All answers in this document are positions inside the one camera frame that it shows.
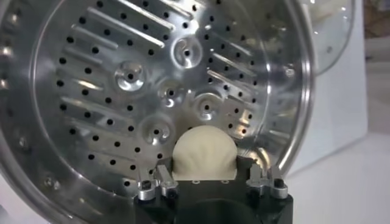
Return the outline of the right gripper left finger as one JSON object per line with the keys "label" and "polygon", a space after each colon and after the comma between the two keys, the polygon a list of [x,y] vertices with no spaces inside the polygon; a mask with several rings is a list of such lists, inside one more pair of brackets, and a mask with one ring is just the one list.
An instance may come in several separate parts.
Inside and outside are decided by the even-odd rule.
{"label": "right gripper left finger", "polygon": [[157,165],[152,177],[148,170],[140,168],[137,179],[137,197],[141,201],[151,201],[160,195],[167,199],[175,199],[179,195],[179,184],[173,179],[164,164]]}

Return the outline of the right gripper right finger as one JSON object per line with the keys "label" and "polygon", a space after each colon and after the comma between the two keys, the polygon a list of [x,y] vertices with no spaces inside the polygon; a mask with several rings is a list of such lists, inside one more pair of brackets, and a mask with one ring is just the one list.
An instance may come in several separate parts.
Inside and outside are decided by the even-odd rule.
{"label": "right gripper right finger", "polygon": [[282,173],[277,166],[263,169],[253,163],[249,169],[249,179],[246,181],[247,187],[255,191],[260,197],[270,194],[276,199],[286,199],[288,197],[288,187],[285,184]]}

